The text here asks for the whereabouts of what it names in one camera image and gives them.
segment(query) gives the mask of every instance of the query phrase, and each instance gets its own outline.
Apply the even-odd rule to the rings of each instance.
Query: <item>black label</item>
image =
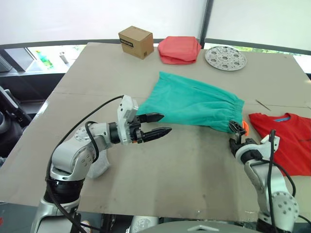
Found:
[[[131,43],[131,42],[127,41],[127,40],[120,39],[120,42],[121,42],[122,44],[125,44],[125,45],[127,45],[127,46],[130,46],[130,47],[134,48],[133,43]]]

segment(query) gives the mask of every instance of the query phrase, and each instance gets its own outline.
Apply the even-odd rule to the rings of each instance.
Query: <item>red t-shirt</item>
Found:
[[[256,131],[263,138],[275,129],[280,143],[274,161],[291,176],[311,176],[311,119],[286,113],[283,116],[267,116],[261,113],[249,115]]]

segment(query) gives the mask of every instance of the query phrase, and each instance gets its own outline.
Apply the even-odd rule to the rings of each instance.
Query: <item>white window blind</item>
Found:
[[[118,39],[134,25],[169,35],[199,37],[206,0],[2,0],[0,45]]]
[[[214,0],[206,38],[311,50],[311,0]]]

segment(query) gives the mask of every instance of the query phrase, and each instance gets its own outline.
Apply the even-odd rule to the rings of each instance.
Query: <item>robotic arm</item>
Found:
[[[161,127],[144,133],[140,130],[141,123],[159,121],[164,116],[158,113],[137,116],[137,110],[137,102],[130,96],[123,96],[118,107],[117,123],[91,122],[91,125],[87,124],[87,128],[79,128],[72,138],[55,149],[52,155],[50,178],[47,179],[48,188],[57,202],[72,216],[75,216],[78,209],[83,181],[100,151],[117,143],[127,145],[148,142],[172,130]],[[45,225],[49,225],[51,221],[59,226],[65,221],[64,229],[59,229],[59,232],[70,232],[70,229],[73,230],[70,222],[58,217],[62,215],[47,190],[39,203],[31,232],[46,232],[43,228],[45,229]]]
[[[260,208],[257,230],[275,233],[272,227],[267,186],[269,164],[266,161],[270,159],[271,153],[269,136],[264,137],[259,145],[252,138],[247,138],[244,143],[241,143],[241,136],[245,134],[245,130],[234,121],[230,122],[229,127],[236,134],[236,139],[229,140],[231,152],[238,162],[244,165],[246,175],[257,191]],[[279,140],[279,137],[274,137],[274,152],[278,148]],[[271,193],[277,233],[291,233],[299,215],[299,206],[288,191],[281,171],[275,165],[272,166]]]

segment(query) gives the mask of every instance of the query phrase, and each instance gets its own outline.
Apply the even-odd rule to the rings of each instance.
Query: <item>green cloth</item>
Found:
[[[218,87],[160,72],[150,97],[137,114],[162,113],[160,122],[204,125],[231,133],[230,120],[242,125],[243,105],[243,100]]]

